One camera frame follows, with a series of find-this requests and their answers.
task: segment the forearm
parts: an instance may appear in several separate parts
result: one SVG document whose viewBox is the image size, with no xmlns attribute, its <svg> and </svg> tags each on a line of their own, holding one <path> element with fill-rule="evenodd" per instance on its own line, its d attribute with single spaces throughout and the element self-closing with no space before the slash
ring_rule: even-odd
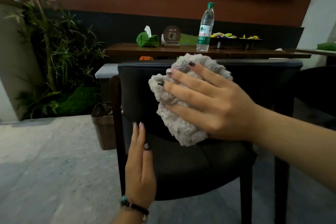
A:
<svg viewBox="0 0 336 224">
<path fill-rule="evenodd" d="M 336 132 L 261 109 L 253 143 L 336 192 Z"/>
<path fill-rule="evenodd" d="M 122 207 L 111 224 L 141 224 L 141 213 Z"/>
</svg>

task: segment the chair backrest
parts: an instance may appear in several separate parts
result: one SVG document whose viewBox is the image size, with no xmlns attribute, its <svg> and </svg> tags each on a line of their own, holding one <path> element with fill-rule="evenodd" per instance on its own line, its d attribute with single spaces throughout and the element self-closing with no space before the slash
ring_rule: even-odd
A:
<svg viewBox="0 0 336 224">
<path fill-rule="evenodd" d="M 336 117 L 336 65 L 300 71 L 295 96 L 303 103 Z"/>
<path fill-rule="evenodd" d="M 152 75 L 165 74 L 175 60 L 135 61 L 120 63 L 124 116 L 132 122 L 142 121 L 146 132 L 166 140 L 175 141 L 156 114 L 158 102 L 150 90 Z M 300 71 L 301 61 L 295 60 L 220 60 L 236 82 L 255 103 L 270 108 L 282 91 Z"/>
</svg>

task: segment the black nail polish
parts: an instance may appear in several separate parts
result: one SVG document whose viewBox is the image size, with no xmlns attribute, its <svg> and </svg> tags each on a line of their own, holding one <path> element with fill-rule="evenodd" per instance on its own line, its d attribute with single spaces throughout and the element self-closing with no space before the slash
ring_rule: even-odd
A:
<svg viewBox="0 0 336 224">
<path fill-rule="evenodd" d="M 143 148 L 145 149 L 145 151 L 150 151 L 150 150 L 151 150 L 151 147 L 149 146 L 148 143 L 145 143 L 145 144 L 143 145 Z"/>
</svg>

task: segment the concrete floor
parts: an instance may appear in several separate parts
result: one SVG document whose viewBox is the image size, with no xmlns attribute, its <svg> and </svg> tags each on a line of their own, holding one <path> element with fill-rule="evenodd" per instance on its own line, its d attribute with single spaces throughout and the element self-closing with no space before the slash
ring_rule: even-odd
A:
<svg viewBox="0 0 336 224">
<path fill-rule="evenodd" d="M 305 107 L 299 118 L 323 124 Z M 253 223 L 274 218 L 273 156 L 256 149 Z M 102 151 L 90 116 L 0 125 L 0 223 L 109 223 L 119 208 L 116 150 Z M 148 223 L 240 223 L 239 180 L 204 195 L 154 202 Z M 287 223 L 336 223 L 336 196 L 292 168 Z"/>
</svg>

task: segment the plastic bottle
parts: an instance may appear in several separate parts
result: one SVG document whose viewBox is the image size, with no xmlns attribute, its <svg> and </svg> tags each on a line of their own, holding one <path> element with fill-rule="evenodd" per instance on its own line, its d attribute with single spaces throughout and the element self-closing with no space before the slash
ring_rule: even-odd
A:
<svg viewBox="0 0 336 224">
<path fill-rule="evenodd" d="M 199 27 L 197 51 L 206 52 L 209 49 L 212 26 L 215 21 L 213 6 L 214 4 L 212 2 L 208 3 L 208 9 L 205 10 L 203 15 L 201 26 Z"/>
</svg>

